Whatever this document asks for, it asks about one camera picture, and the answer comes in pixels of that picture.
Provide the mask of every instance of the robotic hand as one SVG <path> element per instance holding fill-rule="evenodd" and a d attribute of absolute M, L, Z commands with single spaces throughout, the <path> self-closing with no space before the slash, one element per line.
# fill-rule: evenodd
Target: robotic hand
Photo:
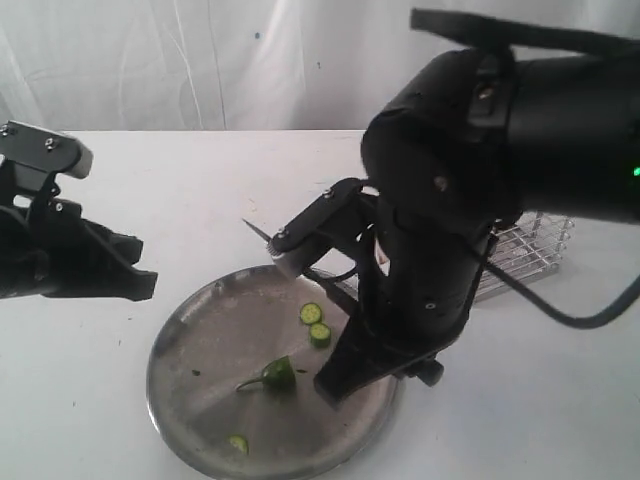
<path fill-rule="evenodd" d="M 640 44 L 427 10 L 411 25 L 471 48 L 434 59 L 373 119 L 367 180 L 339 181 L 269 243 L 285 274 L 317 281 L 349 315 L 315 377 L 332 404 L 385 375 L 434 385 L 485 268 L 574 328 L 602 326 L 640 295 L 639 277 L 602 312 L 572 318 L 488 260 L 525 210 L 640 222 Z M 519 62 L 514 45 L 581 55 Z M 331 248 L 355 261 L 357 300 L 336 285 L 348 274 L 309 268 Z"/>
<path fill-rule="evenodd" d="M 84 178 L 91 152 L 77 139 L 18 122 L 0 127 L 0 298 L 151 298 L 157 275 L 131 265 L 142 242 L 80 217 L 57 198 L 58 173 Z M 22 197 L 28 206 L 18 206 Z"/>

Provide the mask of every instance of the round metal tray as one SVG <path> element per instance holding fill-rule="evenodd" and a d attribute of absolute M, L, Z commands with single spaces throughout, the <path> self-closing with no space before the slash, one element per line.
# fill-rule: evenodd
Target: round metal tray
<path fill-rule="evenodd" d="M 214 478 L 308 478 L 348 460 L 378 431 L 397 380 L 384 378 L 338 410 L 329 407 L 313 377 L 331 349 L 309 345 L 298 320 L 306 302 L 321 305 L 335 342 L 346 315 L 321 288 L 289 281 L 274 266 L 227 275 L 171 315 L 149 359 L 147 400 L 155 427 L 187 464 Z M 297 370 L 294 394 L 271 395 L 260 386 L 235 391 L 284 355 Z M 229 444 L 230 435 L 246 437 L 248 455 Z"/>

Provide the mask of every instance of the white curtain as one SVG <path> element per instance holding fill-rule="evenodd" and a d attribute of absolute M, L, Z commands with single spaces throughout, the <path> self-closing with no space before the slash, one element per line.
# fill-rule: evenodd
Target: white curtain
<path fill-rule="evenodd" d="M 456 48 L 411 32 L 411 7 L 640 37 L 637 0 L 0 0 L 0 7 L 0 120 L 64 130 L 364 128 L 433 56 Z"/>

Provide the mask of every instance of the metal wire rack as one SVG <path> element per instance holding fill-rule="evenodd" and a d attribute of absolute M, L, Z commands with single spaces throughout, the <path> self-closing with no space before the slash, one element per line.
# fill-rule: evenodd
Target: metal wire rack
<path fill-rule="evenodd" d="M 523 283 L 533 282 L 555 273 L 562 252 L 574 227 L 569 217 L 539 212 L 525 213 L 517 225 L 500 233 L 491 261 Z M 484 272 L 475 301 L 485 300 L 508 290 L 504 283 Z"/>

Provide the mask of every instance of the tabletop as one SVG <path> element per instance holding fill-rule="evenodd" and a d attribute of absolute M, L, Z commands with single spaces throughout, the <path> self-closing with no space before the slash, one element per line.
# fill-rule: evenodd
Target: tabletop
<path fill-rule="evenodd" d="M 0 303 L 0 477 L 205 478 L 163 443 L 145 370 L 171 312 L 206 283 L 269 263 L 241 222 L 275 231 L 362 175 L 361 132 L 78 132 L 94 152 L 62 197 L 145 242 L 152 300 Z M 574 314 L 640 272 L 639 230 L 577 220 L 559 273 L 534 289 Z M 340 258 L 327 260 L 340 267 Z M 554 323 L 509 292 L 477 304 L 442 381 L 405 381 L 378 439 L 323 480 L 631 479 L 640 471 L 640 308 L 597 331 Z"/>

